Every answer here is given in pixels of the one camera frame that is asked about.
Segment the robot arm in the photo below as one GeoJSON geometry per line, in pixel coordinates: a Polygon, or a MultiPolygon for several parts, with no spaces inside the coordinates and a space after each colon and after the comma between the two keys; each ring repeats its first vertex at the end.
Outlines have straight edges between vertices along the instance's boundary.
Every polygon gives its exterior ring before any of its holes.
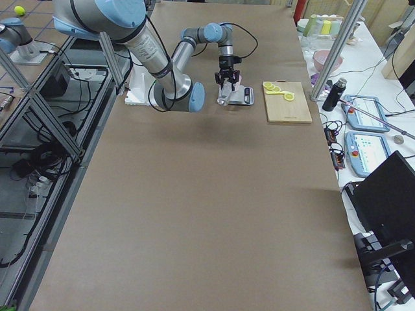
{"type": "Polygon", "coordinates": [[[155,78],[154,99],[163,111],[198,112],[205,99],[204,86],[193,82],[183,69],[201,43],[219,48],[217,102],[228,105],[240,86],[240,72],[234,65],[240,58],[233,53],[231,26],[210,23],[187,28],[172,56],[165,50],[157,32],[149,29],[150,19],[144,1],[54,1],[54,26],[61,33],[84,40],[99,40],[102,32],[124,45],[155,78]]]}

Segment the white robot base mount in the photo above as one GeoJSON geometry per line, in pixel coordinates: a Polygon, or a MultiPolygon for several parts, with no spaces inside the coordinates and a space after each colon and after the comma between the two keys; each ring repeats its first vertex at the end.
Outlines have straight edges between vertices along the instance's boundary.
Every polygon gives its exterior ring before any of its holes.
{"type": "Polygon", "coordinates": [[[124,103],[129,106],[149,106],[148,98],[154,106],[157,106],[154,98],[154,90],[149,91],[155,81],[154,77],[141,66],[134,65],[128,83],[128,92],[124,103]]]}

